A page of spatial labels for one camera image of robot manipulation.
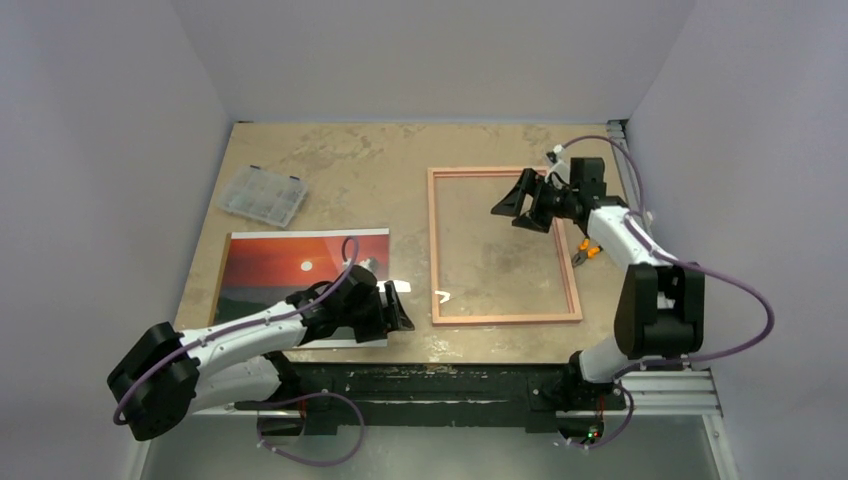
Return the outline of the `pink wooden picture frame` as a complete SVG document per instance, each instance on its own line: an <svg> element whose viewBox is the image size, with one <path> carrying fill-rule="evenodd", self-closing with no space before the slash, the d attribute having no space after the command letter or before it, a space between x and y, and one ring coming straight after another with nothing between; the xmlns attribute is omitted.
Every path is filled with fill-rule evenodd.
<svg viewBox="0 0 848 480"><path fill-rule="evenodd" d="M428 232L429 258L431 280L431 322L433 326L499 326L499 325L535 325L553 323L580 323L584 319L579 299L574 267L571 260L566 258L569 252L566 239L565 225L561 219L555 219L551 227L551 235L557 248L557 262L563 281L563 288L569 311L566 313L543 314L508 314L508 315L469 315L446 316L441 313L440 306L448 299L445 291L439 285L439 237L437 218L438 179L453 178L506 178L518 177L522 167L493 166L493 167L430 167L427 169L427 202L428 202Z"/></svg>

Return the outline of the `sunset photo print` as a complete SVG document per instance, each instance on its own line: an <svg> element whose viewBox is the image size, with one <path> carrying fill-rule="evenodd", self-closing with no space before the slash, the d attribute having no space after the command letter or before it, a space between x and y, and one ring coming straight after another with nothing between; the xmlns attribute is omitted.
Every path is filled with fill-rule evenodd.
<svg viewBox="0 0 848 480"><path fill-rule="evenodd" d="M389 281L389 240L386 228L307 232L242 232L228 237L217 287L211 327L200 338L207 345L265 353L274 350L383 347L360 345L353 329L301 345L307 327L301 313L329 293L300 309L286 297L329 281L333 292L355 265L383 284Z"/></svg>

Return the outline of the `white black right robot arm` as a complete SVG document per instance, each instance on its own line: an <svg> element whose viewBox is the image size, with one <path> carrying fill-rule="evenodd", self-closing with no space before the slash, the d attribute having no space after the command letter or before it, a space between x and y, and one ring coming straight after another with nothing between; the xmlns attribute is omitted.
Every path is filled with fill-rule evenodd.
<svg viewBox="0 0 848 480"><path fill-rule="evenodd" d="M679 360L703 344L704 274L660 259L626 202L608 194L604 174L600 158L556 161L545 174L525 168L490 210L542 233L556 219L570 220L624 272L612 335L579 352L576 371L561 381L564 399L576 407L641 360Z"/></svg>

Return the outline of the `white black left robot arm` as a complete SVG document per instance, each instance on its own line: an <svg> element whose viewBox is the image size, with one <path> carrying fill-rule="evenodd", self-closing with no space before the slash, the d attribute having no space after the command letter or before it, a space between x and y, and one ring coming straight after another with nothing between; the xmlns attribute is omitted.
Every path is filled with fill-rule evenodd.
<svg viewBox="0 0 848 480"><path fill-rule="evenodd" d="M414 328L395 282L377 280L362 265L217 326L177 331L158 323L107 377L117 402L112 421L146 441L192 413L228 403L284 409L298 395L298 382L283 372L285 351L327 340L339 329L351 330L348 344L357 348Z"/></svg>

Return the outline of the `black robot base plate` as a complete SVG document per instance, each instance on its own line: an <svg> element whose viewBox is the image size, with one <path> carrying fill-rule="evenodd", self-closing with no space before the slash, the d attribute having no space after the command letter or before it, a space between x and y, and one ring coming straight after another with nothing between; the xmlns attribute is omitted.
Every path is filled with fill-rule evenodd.
<svg viewBox="0 0 848 480"><path fill-rule="evenodd" d="M626 402L569 364L334 364L287 362L266 400L236 403L271 417L301 414L308 435L341 426L521 428L527 433L600 429Z"/></svg>

